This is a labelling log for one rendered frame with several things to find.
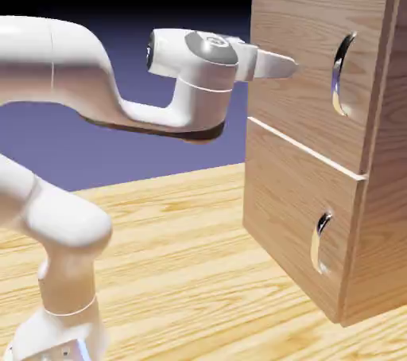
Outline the large light wood cabinet door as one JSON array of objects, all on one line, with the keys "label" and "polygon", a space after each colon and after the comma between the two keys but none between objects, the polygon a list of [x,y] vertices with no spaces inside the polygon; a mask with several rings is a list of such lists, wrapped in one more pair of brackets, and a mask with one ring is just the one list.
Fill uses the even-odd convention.
[{"label": "large light wood cabinet door", "polygon": [[[249,113],[353,173],[366,172],[386,47],[399,0],[252,0],[251,39],[291,56],[287,80],[256,80]],[[344,37],[357,36],[340,76],[340,101],[331,103],[331,70]]]}]

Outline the small light wood cabinet door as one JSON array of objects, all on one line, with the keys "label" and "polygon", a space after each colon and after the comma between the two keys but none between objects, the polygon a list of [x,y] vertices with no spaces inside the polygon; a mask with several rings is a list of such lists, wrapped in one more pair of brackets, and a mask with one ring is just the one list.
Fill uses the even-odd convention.
[{"label": "small light wood cabinet door", "polygon": [[[343,311],[353,226],[364,180],[350,176],[247,121],[243,225],[278,265],[333,322]],[[333,214],[312,266],[310,245],[317,221]]]}]

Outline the light wood cabinet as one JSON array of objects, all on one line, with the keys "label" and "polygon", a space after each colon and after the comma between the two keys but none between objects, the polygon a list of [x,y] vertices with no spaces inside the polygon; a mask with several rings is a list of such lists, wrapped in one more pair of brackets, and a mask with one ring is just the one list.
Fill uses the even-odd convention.
[{"label": "light wood cabinet", "polygon": [[399,0],[386,47],[366,172],[357,174],[252,118],[312,156],[364,180],[356,208],[339,322],[356,324],[407,305],[407,0]]}]

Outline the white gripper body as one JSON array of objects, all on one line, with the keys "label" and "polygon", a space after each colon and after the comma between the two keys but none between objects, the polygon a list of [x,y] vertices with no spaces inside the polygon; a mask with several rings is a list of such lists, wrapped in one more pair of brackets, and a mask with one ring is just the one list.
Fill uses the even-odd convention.
[{"label": "white gripper body", "polygon": [[289,56],[258,49],[254,69],[255,79],[286,79],[298,69],[298,63]]}]

